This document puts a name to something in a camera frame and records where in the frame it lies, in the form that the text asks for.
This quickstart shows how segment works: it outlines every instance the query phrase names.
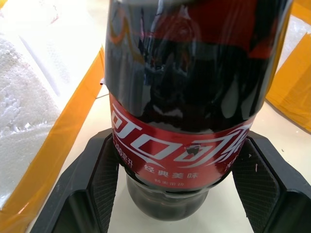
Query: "red label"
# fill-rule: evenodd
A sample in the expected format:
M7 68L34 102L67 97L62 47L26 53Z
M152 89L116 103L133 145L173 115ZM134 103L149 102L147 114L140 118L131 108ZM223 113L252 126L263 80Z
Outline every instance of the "red label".
M199 188L225 175L243 145L253 118L210 134L161 130L131 116L110 95L115 147L144 180L168 188Z

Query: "white foam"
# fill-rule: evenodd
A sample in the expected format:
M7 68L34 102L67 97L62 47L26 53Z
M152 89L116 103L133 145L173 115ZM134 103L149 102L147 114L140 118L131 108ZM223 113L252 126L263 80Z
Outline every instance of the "white foam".
M1 209L101 41L86 10L72 0L10 0L0 12Z
M0 32L0 209L60 114L55 98L19 38Z

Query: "coca-cola bottle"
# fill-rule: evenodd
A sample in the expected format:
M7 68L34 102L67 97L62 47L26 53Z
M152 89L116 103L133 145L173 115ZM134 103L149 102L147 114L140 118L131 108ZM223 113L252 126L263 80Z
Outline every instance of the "coca-cola bottle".
M291 0L111 0L113 139L147 215L180 220L231 170L274 76Z

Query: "table surface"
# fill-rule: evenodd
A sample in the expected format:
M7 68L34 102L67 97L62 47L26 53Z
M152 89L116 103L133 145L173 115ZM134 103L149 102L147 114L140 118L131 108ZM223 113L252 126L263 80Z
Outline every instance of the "table surface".
M109 0L89 0L87 9L105 38ZM109 96L103 88L95 100L78 137L61 169L60 175L84 150L97 132L111 127ZM283 158L311 183L311 134L292 124L268 103L257 114L252 131L267 137ZM206 201L192 216L178 222L162 222L143 214L131 200L126 188L126 174L120 169L109 233L252 233L252 228L230 174L211 189Z

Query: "black holder arm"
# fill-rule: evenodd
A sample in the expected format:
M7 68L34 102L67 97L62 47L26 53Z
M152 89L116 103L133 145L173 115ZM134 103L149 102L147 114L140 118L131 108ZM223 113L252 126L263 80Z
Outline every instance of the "black holder arm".
M106 233L119 161L99 132L56 183L31 233ZM233 178L254 233L311 233L311 186L270 141L250 132Z

